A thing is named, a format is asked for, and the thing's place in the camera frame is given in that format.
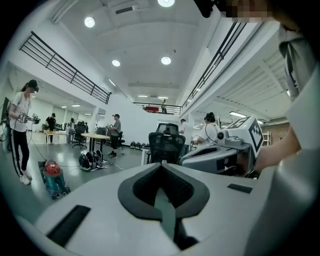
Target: gray floor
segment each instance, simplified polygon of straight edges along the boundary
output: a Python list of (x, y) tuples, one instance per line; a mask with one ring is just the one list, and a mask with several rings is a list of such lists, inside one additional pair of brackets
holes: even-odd
[[(94, 172), (84, 172), (79, 167), (78, 159), (82, 152), (89, 150), (84, 147), (72, 148), (72, 144), (66, 144), (64, 141), (58, 139), (54, 144), (44, 144), (43, 135), (33, 135), (37, 148), (46, 159), (55, 160), (60, 166), (63, 166), (64, 179), (68, 180), (68, 185), (71, 191), (80, 187), (82, 184), (96, 179), (101, 176), (106, 176), (116, 172), (121, 172), (118, 167), (111, 166), (109, 169), (100, 169)], [(96, 144), (95, 149), (99, 149), (100, 145)], [(110, 152), (110, 147), (103, 146), (103, 153), (107, 155)], [(17, 176), (11, 154), (5, 154), (2, 147), (0, 148), (0, 188), (7, 200), (12, 212), (16, 215), (24, 217), (26, 220), (35, 223), (38, 216), (55, 200), (51, 199), (38, 168), (38, 162), (43, 161), (43, 158), (37, 151), (35, 145), (31, 141), (29, 144), (30, 158), (28, 162), (28, 170), (32, 175), (32, 182), (30, 185), (24, 185), (19, 181)], [(137, 167), (141, 164), (142, 152), (139, 150), (125, 147), (123, 150), (125, 156), (119, 156), (117, 159), (110, 161), (123, 169)]]

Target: round table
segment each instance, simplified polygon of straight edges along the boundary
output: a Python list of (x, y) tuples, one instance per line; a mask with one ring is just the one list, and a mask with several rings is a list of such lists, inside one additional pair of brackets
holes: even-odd
[(90, 151), (95, 151), (95, 143), (96, 139), (100, 139), (100, 151), (102, 152), (102, 145), (104, 144), (105, 140), (110, 139), (109, 136), (106, 135), (101, 135), (101, 134), (95, 134), (95, 133), (81, 133), (81, 136), (90, 138), (90, 143), (89, 143), (89, 150)]

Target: railing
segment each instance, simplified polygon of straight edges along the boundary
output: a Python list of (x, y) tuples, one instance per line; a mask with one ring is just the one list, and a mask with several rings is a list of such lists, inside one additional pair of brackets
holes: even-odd
[(45, 66), (69, 83), (80, 88), (99, 101), (108, 104), (110, 94), (97, 86), (78, 69), (61, 57), (48, 44), (46, 44), (33, 31), (28, 39), (23, 43), (20, 51), (26, 53), (35, 61)]
[(194, 97), (200, 92), (201, 88), (206, 84), (207, 80), (210, 78), (212, 73), (218, 67), (220, 62), (225, 58), (226, 54), (237, 40), (238, 36), (246, 26), (246, 23), (236, 23), (234, 22), (229, 29), (228, 33), (226, 34), (222, 44), (220, 45), (219, 49), (216, 51), (214, 57), (212, 58), (210, 64), (203, 72), (202, 76), (200, 77), (199, 81), (196, 83), (195, 87), (193, 88), (192, 92), (189, 94), (188, 98), (182, 105), (182, 111), (192, 102)]
[(164, 105), (164, 110), (162, 110), (162, 104), (153, 104), (153, 103), (141, 103), (141, 102), (134, 102), (143, 110), (149, 113), (158, 113), (158, 114), (166, 114), (166, 115), (177, 115), (181, 114), (181, 106), (175, 105)]

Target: black mesh chair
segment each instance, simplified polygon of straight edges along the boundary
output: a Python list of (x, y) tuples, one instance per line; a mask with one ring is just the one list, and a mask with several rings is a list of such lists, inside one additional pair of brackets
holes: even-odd
[(79, 147), (85, 147), (87, 148), (86, 145), (81, 144), (81, 143), (85, 143), (86, 142), (86, 137), (81, 136), (81, 134), (84, 134), (86, 131), (86, 126), (84, 124), (76, 124), (74, 126), (74, 130), (75, 130), (75, 134), (74, 134), (74, 140), (77, 141), (75, 144), (73, 144), (73, 148), (75, 146), (79, 146)]
[(179, 127), (173, 123), (159, 123), (155, 132), (167, 135), (178, 135)]
[(177, 164), (185, 141), (186, 138), (184, 136), (177, 134), (150, 133), (150, 163), (161, 163), (166, 160), (168, 164)]

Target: white t-shirt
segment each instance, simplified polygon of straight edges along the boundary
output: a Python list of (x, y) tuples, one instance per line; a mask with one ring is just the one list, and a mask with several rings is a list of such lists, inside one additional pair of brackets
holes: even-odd
[(180, 131), (183, 131), (183, 133), (181, 134), (182, 136), (185, 137), (185, 145), (190, 145), (191, 143), (191, 126), (190, 124), (188, 124), (187, 122), (183, 122), (182, 123), (182, 128)]
[(199, 144), (198, 149), (209, 146), (209, 145), (213, 145), (214, 144), (213, 141), (215, 140), (218, 132), (220, 132), (220, 131), (221, 131), (220, 127), (215, 122), (211, 122), (211, 123), (206, 124), (202, 128), (202, 130), (199, 134), (199, 136), (201, 138), (203, 138), (205, 140), (205, 142)]
[[(23, 91), (18, 92), (12, 104), (16, 106), (15, 112), (16, 114), (20, 114), (21, 110), (24, 110), (25, 113), (28, 115), (28, 111), (31, 108), (31, 101), (30, 98), (25, 98)], [(27, 130), (27, 126), (25, 123), (20, 122), (19, 119), (11, 118), (10, 120), (10, 128), (16, 130), (17, 132), (25, 132)]]

